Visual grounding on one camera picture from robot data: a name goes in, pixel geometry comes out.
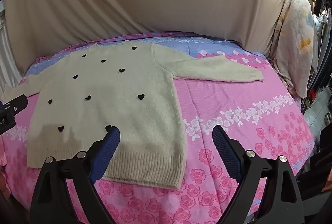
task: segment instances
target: blue striped fabric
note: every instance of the blue striped fabric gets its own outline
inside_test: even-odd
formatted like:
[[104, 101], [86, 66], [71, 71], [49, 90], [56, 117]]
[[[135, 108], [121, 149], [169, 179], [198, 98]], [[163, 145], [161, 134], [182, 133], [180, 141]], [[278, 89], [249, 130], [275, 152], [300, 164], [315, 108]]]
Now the blue striped fabric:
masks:
[[[245, 54], [245, 50], [242, 49], [238, 44], [228, 40], [220, 40], [220, 39], [210, 39], [204, 37], [151, 37], [145, 39], [135, 40], [137, 42], [143, 43], [157, 43], [159, 45], [167, 46], [169, 48], [181, 51], [190, 56], [196, 57], [200, 51], [204, 50], [209, 54], [216, 54], [218, 51], [223, 51], [225, 54], [233, 54], [233, 51], [237, 51], [240, 54]], [[123, 41], [118, 42], [105, 42], [100, 43], [100, 45], [116, 45], [121, 44]], [[26, 75], [30, 74], [39, 74], [44, 69], [53, 65], [61, 58], [69, 54], [70, 51], [61, 53], [58, 55], [54, 55], [51, 59], [45, 60], [39, 64], [32, 65], [27, 71]], [[260, 56], [265, 59], [265, 56], [261, 53], [252, 53], [257, 56]]]

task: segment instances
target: black heart patch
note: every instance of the black heart patch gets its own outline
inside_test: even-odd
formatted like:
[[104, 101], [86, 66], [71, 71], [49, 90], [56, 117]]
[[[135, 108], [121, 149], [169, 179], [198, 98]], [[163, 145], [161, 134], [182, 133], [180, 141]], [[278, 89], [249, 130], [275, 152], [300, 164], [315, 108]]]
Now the black heart patch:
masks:
[[143, 100], [144, 96], [145, 96], [145, 94], [141, 94], [141, 95], [138, 95], [137, 97], [139, 100]]
[[111, 127], [112, 126], [110, 124], [108, 126], [105, 126], [106, 131], [109, 132], [111, 130]]

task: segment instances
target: sweater sleeve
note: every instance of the sweater sleeve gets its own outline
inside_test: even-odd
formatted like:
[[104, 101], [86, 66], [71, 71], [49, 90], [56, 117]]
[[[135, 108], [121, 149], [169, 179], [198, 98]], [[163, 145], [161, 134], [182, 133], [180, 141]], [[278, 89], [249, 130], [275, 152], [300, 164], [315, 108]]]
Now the sweater sleeve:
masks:
[[225, 82], [264, 80], [262, 73], [258, 69], [232, 62], [223, 55], [195, 59], [182, 52], [172, 51], [173, 49], [160, 45], [154, 46], [156, 62], [171, 72], [175, 78]]
[[38, 75], [28, 75], [24, 81], [24, 83], [11, 88], [6, 85], [5, 91], [1, 96], [1, 101], [9, 102], [12, 99], [20, 96], [26, 95], [27, 97], [40, 93], [42, 87], [45, 83], [47, 83], [53, 75], [59, 70], [61, 61], [65, 58], [61, 59], [60, 61], [56, 62], [54, 65], [49, 66], [48, 68], [44, 69]]

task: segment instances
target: sweater cuff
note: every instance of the sweater cuff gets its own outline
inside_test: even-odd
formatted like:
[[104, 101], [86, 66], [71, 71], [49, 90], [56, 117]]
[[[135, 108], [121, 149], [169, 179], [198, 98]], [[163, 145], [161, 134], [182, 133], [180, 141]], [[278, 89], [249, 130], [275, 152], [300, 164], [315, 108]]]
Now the sweater cuff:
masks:
[[11, 101], [11, 99], [8, 99], [8, 97], [7, 97], [8, 90], [10, 90], [10, 89], [12, 89], [12, 88], [9, 87], [9, 86], [6, 84], [6, 86], [5, 86], [5, 90], [4, 90], [3, 94], [0, 96], [0, 101], [1, 101], [3, 104], [5, 104], [5, 103]]
[[160, 188], [180, 188], [185, 155], [162, 155], [116, 151], [104, 174], [105, 179]]

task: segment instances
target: ribbed hem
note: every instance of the ribbed hem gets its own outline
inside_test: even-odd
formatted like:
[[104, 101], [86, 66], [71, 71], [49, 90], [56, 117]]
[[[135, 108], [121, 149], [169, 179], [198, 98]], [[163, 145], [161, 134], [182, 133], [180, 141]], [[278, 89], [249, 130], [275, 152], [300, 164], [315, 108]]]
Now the ribbed hem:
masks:
[[34, 148], [33, 146], [27, 146], [27, 166], [30, 168], [40, 169], [45, 160], [52, 156], [56, 160], [71, 159], [82, 149], [51, 149], [51, 148]]
[[[28, 167], [41, 168], [49, 156], [56, 160], [70, 159], [79, 151], [80, 149], [60, 151], [34, 148], [28, 151]], [[184, 154], [162, 155], [117, 150], [103, 178], [128, 184], [177, 189], [180, 188], [185, 166]]]
[[162, 188], [180, 188], [185, 156], [117, 151], [104, 174], [105, 179]]

